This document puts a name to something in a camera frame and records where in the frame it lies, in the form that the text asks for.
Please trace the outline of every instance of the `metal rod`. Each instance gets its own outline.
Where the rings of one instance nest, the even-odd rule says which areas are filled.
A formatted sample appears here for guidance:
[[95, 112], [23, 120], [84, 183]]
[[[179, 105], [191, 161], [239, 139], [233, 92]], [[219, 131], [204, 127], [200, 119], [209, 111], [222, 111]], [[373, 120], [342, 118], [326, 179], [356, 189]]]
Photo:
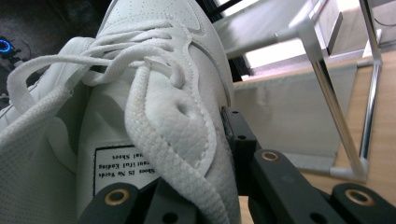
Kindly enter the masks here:
[[381, 72], [382, 58], [380, 48], [378, 46], [378, 40], [376, 39], [374, 21], [372, 17], [372, 10], [370, 3], [367, 0], [360, 0], [361, 11], [367, 27], [367, 34], [369, 36], [369, 43], [372, 49], [374, 58], [374, 67], [372, 80], [370, 84], [369, 98], [367, 100], [367, 110], [363, 125], [363, 134], [361, 137], [361, 158], [367, 159], [370, 145], [370, 135], [373, 124], [373, 114], [375, 107], [376, 89], [378, 86], [379, 73]]
[[309, 14], [310, 19], [316, 23], [319, 19], [319, 15], [322, 12], [323, 8], [328, 3], [328, 0], [318, 0], [318, 2], [314, 5], [311, 13]]
[[323, 91], [323, 95], [326, 99], [327, 105], [329, 106], [332, 118], [334, 120], [335, 127], [340, 135], [341, 141], [346, 150], [346, 155], [349, 159], [352, 171], [358, 177], [365, 176], [361, 160], [358, 156], [357, 149], [350, 134], [349, 128], [347, 127], [347, 121], [345, 119], [342, 107], [340, 106], [335, 89], [332, 85], [332, 81], [327, 71], [326, 64], [323, 60], [317, 62], [311, 62], [314, 68], [315, 74], [317, 75], [319, 85]]
[[378, 85], [378, 76], [381, 70], [381, 65], [375, 64], [373, 68], [373, 75], [371, 80], [369, 98], [367, 100], [366, 117], [364, 119], [363, 134], [361, 138], [361, 158], [367, 159], [369, 154], [370, 135], [373, 124], [373, 114], [375, 107], [375, 96]]
[[358, 61], [357, 66], [358, 68], [363, 68], [363, 67], [368, 67], [368, 66], [373, 66], [374, 62], [371, 59], [366, 59], [364, 61]]

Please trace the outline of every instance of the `shoe label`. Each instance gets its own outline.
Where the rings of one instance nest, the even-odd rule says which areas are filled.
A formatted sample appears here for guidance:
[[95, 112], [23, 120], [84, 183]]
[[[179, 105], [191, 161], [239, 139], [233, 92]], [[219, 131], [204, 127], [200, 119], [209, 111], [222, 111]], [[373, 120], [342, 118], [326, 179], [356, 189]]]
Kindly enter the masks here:
[[94, 161], [94, 194], [118, 182], [133, 184], [141, 189], [159, 177], [133, 145], [99, 147], [95, 150]]

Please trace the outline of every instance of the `shoelace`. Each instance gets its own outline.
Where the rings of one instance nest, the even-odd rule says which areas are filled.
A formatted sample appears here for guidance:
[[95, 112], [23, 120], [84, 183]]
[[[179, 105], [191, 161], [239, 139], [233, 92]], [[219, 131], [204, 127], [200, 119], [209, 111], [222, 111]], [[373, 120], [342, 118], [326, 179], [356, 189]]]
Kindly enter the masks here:
[[[33, 72], [53, 63], [84, 64], [66, 82], [70, 91], [82, 80], [84, 84], [95, 86], [116, 80], [127, 67], [137, 68], [144, 64], [152, 66], [170, 78], [176, 88], [184, 84], [184, 73], [177, 60], [173, 59], [169, 51], [173, 47], [169, 43], [172, 37], [162, 28], [169, 28], [167, 21], [147, 21], [133, 26], [124, 26], [121, 29], [102, 33], [95, 40], [90, 49], [81, 55], [50, 55], [33, 59], [17, 67], [8, 77], [7, 89], [10, 101], [23, 114], [31, 108], [35, 101], [26, 87], [26, 79]], [[148, 56], [158, 56], [166, 60], [166, 64], [156, 63]], [[106, 66], [106, 71], [89, 71], [94, 65]]]

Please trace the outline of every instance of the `brass insert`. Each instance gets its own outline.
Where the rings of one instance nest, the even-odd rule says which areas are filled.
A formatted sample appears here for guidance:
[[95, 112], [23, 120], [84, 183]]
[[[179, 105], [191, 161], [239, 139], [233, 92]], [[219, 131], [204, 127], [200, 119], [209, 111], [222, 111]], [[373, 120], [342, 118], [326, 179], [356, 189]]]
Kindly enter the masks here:
[[350, 201], [363, 206], [373, 206], [375, 204], [370, 195], [358, 189], [347, 189], [346, 196]]
[[266, 161], [279, 161], [279, 156], [274, 152], [263, 152], [262, 158]]
[[126, 189], [113, 189], [105, 197], [105, 203], [108, 205], [119, 205], [129, 198], [129, 192]]

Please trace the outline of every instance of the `blue light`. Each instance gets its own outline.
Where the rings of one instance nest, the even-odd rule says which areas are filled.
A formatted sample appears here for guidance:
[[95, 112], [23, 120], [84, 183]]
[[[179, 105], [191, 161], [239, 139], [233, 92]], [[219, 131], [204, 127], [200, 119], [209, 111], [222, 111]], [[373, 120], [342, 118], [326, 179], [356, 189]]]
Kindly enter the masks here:
[[8, 53], [11, 51], [11, 45], [4, 39], [0, 39], [0, 53]]

